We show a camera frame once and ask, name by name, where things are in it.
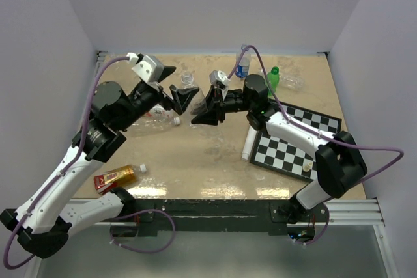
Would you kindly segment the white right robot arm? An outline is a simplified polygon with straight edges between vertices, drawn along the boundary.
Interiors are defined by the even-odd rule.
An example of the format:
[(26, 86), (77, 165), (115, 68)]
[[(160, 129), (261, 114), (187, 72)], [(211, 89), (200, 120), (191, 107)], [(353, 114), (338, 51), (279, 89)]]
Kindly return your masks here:
[(287, 141), (315, 161), (317, 178), (291, 199), (290, 213), (295, 220), (305, 221), (314, 207), (329, 198), (340, 198), (367, 174), (350, 133), (325, 132), (291, 118), (268, 97), (268, 87), (259, 74), (247, 76), (242, 89), (231, 90), (227, 74), (215, 70), (210, 74), (210, 84), (205, 97), (207, 109), (194, 117), (192, 124), (215, 126), (226, 114), (245, 111), (254, 130)]

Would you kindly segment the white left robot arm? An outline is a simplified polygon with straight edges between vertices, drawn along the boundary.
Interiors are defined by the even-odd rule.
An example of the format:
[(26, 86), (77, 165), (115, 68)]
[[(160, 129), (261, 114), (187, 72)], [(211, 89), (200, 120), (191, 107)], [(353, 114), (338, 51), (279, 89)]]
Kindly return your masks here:
[(176, 68), (165, 66), (154, 81), (141, 80), (130, 94), (114, 81), (94, 87), (87, 101), (87, 116), (64, 158), (24, 204), (1, 213), (2, 224), (11, 239), (32, 257), (48, 258), (68, 239), (97, 222), (118, 218), (128, 221), (135, 213), (135, 199), (117, 187), (81, 209), (66, 204), (79, 187), (99, 170), (126, 141), (124, 132), (154, 106), (160, 104), (182, 114), (198, 87), (179, 89), (170, 86), (166, 94), (160, 82)]

